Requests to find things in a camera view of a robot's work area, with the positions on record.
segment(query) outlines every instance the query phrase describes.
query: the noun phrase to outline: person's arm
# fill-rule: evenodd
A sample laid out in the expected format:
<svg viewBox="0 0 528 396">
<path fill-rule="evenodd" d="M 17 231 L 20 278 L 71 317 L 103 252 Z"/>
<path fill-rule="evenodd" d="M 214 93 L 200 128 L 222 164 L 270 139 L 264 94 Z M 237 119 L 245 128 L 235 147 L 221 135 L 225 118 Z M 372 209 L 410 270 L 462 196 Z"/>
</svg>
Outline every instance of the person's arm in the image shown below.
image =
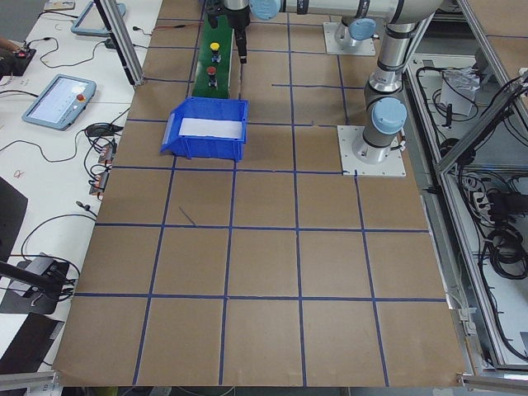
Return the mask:
<svg viewBox="0 0 528 396">
<path fill-rule="evenodd" d="M 3 37 L 0 37 L 0 48 L 4 48 L 8 51 L 18 51 L 20 49 L 18 45 L 12 43 L 9 40 L 4 39 Z"/>
</svg>

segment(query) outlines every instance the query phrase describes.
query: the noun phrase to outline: blue plastic bin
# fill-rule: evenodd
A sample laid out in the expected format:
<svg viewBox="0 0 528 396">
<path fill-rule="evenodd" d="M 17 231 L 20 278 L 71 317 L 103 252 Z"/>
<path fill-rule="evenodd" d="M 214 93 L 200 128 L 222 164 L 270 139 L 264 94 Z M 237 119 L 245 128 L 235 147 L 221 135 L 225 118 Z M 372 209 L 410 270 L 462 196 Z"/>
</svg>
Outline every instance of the blue plastic bin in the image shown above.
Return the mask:
<svg viewBox="0 0 528 396">
<path fill-rule="evenodd" d="M 175 155 L 186 156 L 187 158 L 224 158 L 240 161 L 246 143 L 248 107 L 248 101 L 208 97 L 187 98 L 180 106 L 171 111 L 163 136 L 161 151 L 169 150 Z M 209 135 L 180 135 L 184 118 L 240 121 L 242 123 L 242 135 L 240 139 Z"/>
</svg>

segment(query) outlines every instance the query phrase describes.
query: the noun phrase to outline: green board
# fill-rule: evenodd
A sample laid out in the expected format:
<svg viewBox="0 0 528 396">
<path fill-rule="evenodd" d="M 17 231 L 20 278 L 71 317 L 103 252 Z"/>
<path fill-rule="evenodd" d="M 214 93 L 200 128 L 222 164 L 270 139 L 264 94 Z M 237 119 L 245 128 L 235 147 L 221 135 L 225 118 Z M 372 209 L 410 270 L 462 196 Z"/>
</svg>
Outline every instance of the green board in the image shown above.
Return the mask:
<svg viewBox="0 0 528 396">
<path fill-rule="evenodd" d="M 220 44 L 219 53 L 222 57 L 219 64 L 211 61 L 210 44 L 217 42 Z M 205 19 L 202 31 L 198 63 L 196 66 L 195 86 L 192 90 L 194 97 L 216 97 L 219 99 L 229 99 L 229 75 L 231 70 L 231 46 L 233 43 L 233 30 L 228 26 L 227 18 L 219 16 L 218 27 L 213 29 Z M 216 67 L 217 87 L 209 86 L 209 76 L 207 68 Z"/>
</svg>

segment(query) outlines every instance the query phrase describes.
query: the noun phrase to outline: white mounting plate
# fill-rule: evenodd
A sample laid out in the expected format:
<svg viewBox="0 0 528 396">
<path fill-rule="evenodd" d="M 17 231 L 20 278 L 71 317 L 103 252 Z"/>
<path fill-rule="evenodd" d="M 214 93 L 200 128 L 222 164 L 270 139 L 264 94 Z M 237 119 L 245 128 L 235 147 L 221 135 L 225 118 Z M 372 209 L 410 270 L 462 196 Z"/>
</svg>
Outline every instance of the white mounting plate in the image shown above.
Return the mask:
<svg viewBox="0 0 528 396">
<path fill-rule="evenodd" d="M 364 128 L 364 126 L 357 125 L 337 126 L 343 175 L 354 176 L 357 173 L 357 176 L 405 177 L 405 166 L 400 150 L 391 151 L 387 159 L 378 165 L 363 163 L 356 157 L 352 152 L 352 142 L 357 135 L 363 133 Z M 392 145 L 397 146 L 398 139 L 394 138 Z"/>
<path fill-rule="evenodd" d="M 359 45 L 354 47 L 343 47 L 336 42 L 334 35 L 341 22 L 324 22 L 324 42 L 327 45 L 327 54 L 332 55 L 357 55 L 357 56 L 375 56 L 376 48 L 372 39 L 363 40 Z"/>
</svg>

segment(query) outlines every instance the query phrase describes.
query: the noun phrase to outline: light blue circular cap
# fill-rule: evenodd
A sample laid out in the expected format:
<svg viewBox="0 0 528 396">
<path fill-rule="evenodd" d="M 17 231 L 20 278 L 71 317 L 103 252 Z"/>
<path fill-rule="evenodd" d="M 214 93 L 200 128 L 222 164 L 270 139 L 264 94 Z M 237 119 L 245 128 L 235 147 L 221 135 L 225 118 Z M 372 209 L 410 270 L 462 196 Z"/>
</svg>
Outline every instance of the light blue circular cap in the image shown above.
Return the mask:
<svg viewBox="0 0 528 396">
<path fill-rule="evenodd" d="M 275 18 L 281 9 L 281 0 L 249 0 L 252 14 L 267 21 Z"/>
<path fill-rule="evenodd" d="M 382 134 L 397 134 L 406 119 L 407 109 L 398 99 L 385 97 L 374 104 L 372 123 Z"/>
<path fill-rule="evenodd" d="M 358 41 L 369 39 L 375 32 L 376 21 L 370 18 L 356 19 L 348 26 L 350 37 Z"/>
</svg>

